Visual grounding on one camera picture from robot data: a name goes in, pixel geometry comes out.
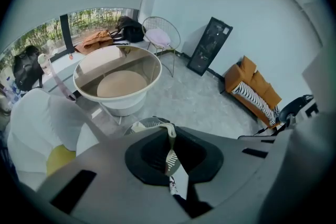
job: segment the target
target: orange sofa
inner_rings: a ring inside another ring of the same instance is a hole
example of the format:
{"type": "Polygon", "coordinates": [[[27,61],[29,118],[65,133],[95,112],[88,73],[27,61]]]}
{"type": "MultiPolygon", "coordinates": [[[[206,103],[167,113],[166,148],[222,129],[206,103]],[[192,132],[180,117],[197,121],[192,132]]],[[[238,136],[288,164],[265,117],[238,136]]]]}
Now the orange sofa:
{"type": "Polygon", "coordinates": [[[249,85],[273,110],[281,101],[279,95],[275,92],[270,83],[266,82],[259,71],[255,72],[256,65],[248,59],[243,57],[240,66],[234,64],[225,74],[225,91],[233,95],[244,106],[252,111],[252,113],[261,119],[269,128],[273,128],[279,124],[276,122],[270,126],[269,119],[256,106],[248,102],[243,97],[232,93],[232,91],[243,81],[249,85]]]}

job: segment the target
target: white wire chair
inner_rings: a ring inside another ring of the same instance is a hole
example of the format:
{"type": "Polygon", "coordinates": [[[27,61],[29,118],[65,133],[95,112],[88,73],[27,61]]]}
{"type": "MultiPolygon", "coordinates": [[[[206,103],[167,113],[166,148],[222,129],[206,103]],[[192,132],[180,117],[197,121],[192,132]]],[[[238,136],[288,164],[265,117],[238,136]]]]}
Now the white wire chair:
{"type": "Polygon", "coordinates": [[[161,60],[161,55],[163,51],[168,50],[172,51],[174,53],[173,55],[173,72],[170,71],[170,69],[162,63],[163,66],[165,66],[172,77],[174,77],[174,67],[175,67],[175,51],[176,49],[180,46],[181,44],[181,37],[179,31],[177,31],[176,27],[170,23],[168,20],[161,18],[161,17],[156,17],[156,16],[151,16],[145,19],[145,21],[142,23],[142,31],[145,36],[145,40],[147,39],[149,41],[147,50],[149,49],[150,45],[152,44],[154,48],[156,49],[156,55],[158,55],[158,51],[161,50],[161,54],[159,56],[159,59],[161,60]],[[168,47],[162,47],[155,42],[151,40],[150,37],[146,36],[146,31],[149,29],[156,29],[159,28],[167,33],[169,36],[171,43],[168,47]]]}

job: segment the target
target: gray floor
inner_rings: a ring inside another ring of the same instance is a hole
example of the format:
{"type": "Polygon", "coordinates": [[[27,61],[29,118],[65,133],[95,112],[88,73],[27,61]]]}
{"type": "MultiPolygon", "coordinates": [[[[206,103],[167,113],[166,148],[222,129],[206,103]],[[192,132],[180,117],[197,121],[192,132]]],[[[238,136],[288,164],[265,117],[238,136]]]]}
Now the gray floor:
{"type": "MultiPolygon", "coordinates": [[[[161,61],[172,68],[173,55],[163,55],[161,61]]],[[[177,126],[238,138],[252,135],[264,126],[237,100],[227,93],[220,94],[223,84],[209,72],[200,77],[186,67],[187,60],[175,58],[175,74],[172,78],[163,67],[156,85],[147,93],[144,106],[137,113],[123,117],[118,125],[105,112],[93,121],[108,136],[119,137],[134,122],[158,116],[177,126]]],[[[77,101],[88,115],[99,108],[97,103],[84,97],[77,101]]]]}

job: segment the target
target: black rectangular slot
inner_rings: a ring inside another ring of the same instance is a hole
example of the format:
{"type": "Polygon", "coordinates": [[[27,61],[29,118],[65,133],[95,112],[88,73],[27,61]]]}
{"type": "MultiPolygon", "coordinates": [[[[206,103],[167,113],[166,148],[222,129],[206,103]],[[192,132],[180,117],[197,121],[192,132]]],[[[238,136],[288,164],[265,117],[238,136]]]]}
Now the black rectangular slot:
{"type": "Polygon", "coordinates": [[[248,155],[251,155],[251,156],[256,156],[256,157],[263,158],[263,159],[266,158],[266,156],[267,156],[267,152],[254,150],[252,148],[245,148],[245,149],[243,149],[242,152],[245,153],[245,154],[248,154],[248,155]]]}
{"type": "Polygon", "coordinates": [[[232,26],[211,17],[187,67],[203,76],[232,30],[232,26]]]}
{"type": "Polygon", "coordinates": [[[275,140],[261,140],[261,142],[273,144],[275,140]]]}
{"type": "Polygon", "coordinates": [[[71,213],[97,174],[81,170],[51,201],[51,204],[66,214],[71,213]]]}

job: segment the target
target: striped cushion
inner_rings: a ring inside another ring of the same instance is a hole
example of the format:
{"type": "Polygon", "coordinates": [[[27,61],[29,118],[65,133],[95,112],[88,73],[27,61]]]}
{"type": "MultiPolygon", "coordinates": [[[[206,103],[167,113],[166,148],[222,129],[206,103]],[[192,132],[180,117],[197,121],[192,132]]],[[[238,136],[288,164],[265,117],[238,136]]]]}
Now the striped cushion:
{"type": "Polygon", "coordinates": [[[241,82],[232,93],[237,94],[256,106],[269,119],[269,124],[274,125],[276,118],[268,104],[246,83],[241,82]]]}

